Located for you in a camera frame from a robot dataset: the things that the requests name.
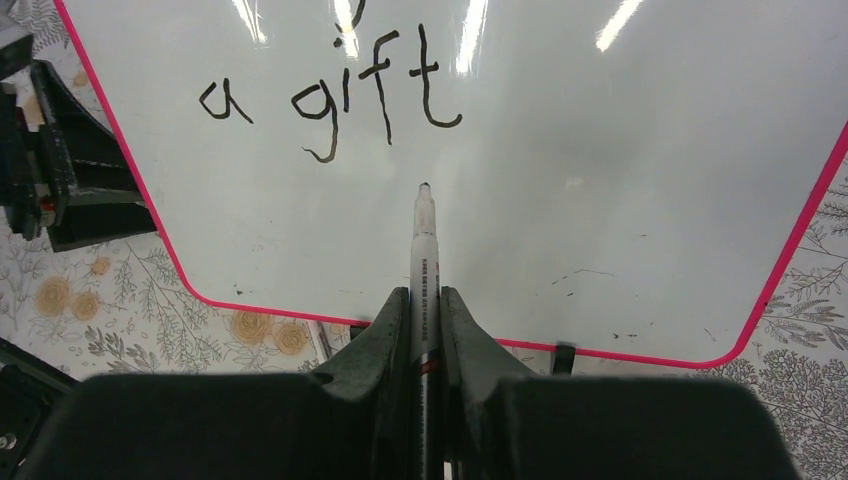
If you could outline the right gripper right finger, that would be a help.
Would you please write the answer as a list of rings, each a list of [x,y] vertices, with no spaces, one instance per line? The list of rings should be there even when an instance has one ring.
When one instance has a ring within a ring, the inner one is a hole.
[[[795,479],[742,385],[687,377],[543,376],[441,293],[446,456],[460,479]]]

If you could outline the black cap marker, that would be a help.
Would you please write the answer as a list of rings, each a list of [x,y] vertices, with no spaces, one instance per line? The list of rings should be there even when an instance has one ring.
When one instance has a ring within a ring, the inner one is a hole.
[[[427,182],[419,186],[414,202],[409,279],[413,387],[411,476],[441,479],[444,473],[438,441],[439,248],[435,201]]]

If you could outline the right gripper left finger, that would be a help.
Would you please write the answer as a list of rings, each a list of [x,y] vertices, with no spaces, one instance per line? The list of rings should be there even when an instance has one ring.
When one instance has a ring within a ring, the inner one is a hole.
[[[402,479],[408,291],[306,373],[108,374],[59,404],[23,479]]]

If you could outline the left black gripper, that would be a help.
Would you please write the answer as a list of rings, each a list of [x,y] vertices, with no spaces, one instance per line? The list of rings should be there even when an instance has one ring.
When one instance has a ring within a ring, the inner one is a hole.
[[[42,115],[30,130],[17,87],[1,83],[1,207],[10,229],[33,240],[48,227],[54,252],[155,232],[116,136],[52,64],[33,58],[33,41],[30,33],[1,35],[1,78],[29,70]],[[53,225],[56,201],[70,207]]]

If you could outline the pink framed whiteboard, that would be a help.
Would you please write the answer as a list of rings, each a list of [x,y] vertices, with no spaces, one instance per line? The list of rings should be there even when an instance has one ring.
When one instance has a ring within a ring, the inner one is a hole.
[[[712,367],[847,150],[843,1],[60,1],[185,286],[372,317],[428,183],[506,343]]]

